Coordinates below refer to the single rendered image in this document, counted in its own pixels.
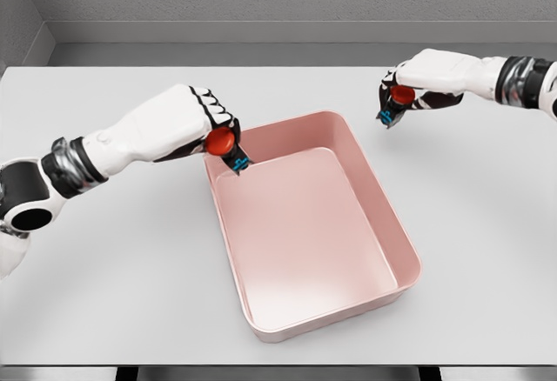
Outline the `pink rectangular basket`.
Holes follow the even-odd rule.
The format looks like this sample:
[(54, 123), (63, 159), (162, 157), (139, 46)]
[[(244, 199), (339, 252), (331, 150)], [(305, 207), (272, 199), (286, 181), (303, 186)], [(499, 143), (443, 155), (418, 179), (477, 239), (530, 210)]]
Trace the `pink rectangular basket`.
[(347, 121), (321, 111), (245, 130), (235, 173), (205, 158), (255, 336), (277, 343), (395, 301), (422, 266)]

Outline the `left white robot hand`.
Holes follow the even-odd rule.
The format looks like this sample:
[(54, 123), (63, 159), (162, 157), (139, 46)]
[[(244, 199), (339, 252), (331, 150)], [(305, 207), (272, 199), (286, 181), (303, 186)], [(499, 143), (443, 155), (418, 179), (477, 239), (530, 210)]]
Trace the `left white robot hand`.
[(142, 161), (164, 161), (205, 151), (217, 129), (240, 139), (239, 121), (205, 88), (177, 84), (140, 104), (122, 120), (125, 148)]

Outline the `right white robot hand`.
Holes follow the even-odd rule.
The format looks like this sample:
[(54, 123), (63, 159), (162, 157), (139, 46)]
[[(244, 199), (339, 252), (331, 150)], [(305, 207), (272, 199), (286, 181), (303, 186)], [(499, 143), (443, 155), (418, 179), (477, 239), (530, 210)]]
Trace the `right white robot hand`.
[(413, 88), (416, 98), (409, 110), (452, 107), (461, 102), (466, 72), (477, 61), (477, 57), (462, 53), (425, 49), (389, 69), (379, 88), (394, 85)]

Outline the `red button industrial switch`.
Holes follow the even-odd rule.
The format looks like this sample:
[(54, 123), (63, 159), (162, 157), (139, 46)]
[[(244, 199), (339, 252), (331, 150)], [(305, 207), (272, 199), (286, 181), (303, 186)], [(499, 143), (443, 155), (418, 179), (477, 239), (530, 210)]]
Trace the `red button industrial switch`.
[(230, 127), (212, 130), (205, 139), (205, 152), (219, 157), (237, 176), (252, 164), (252, 160), (240, 147), (236, 134)]
[(376, 118), (387, 129), (393, 127), (411, 108), (416, 96), (413, 88), (403, 85), (379, 88), (379, 113)]

